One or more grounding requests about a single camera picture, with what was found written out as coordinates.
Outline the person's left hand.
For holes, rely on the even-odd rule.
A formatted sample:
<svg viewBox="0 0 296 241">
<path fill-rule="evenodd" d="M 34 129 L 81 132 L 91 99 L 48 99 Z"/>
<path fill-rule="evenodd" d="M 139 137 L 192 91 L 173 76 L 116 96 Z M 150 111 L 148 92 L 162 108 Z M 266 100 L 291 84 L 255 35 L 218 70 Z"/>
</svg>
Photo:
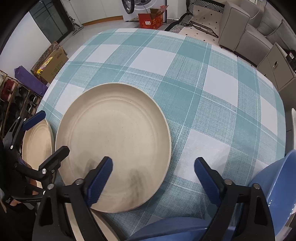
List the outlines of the person's left hand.
<svg viewBox="0 0 296 241">
<path fill-rule="evenodd" d="M 13 200 L 11 201 L 11 203 L 10 203 L 10 206 L 16 206 L 17 204 L 20 204 L 20 203 L 21 203 L 21 202 L 19 202 L 19 201 L 13 199 Z"/>
</svg>

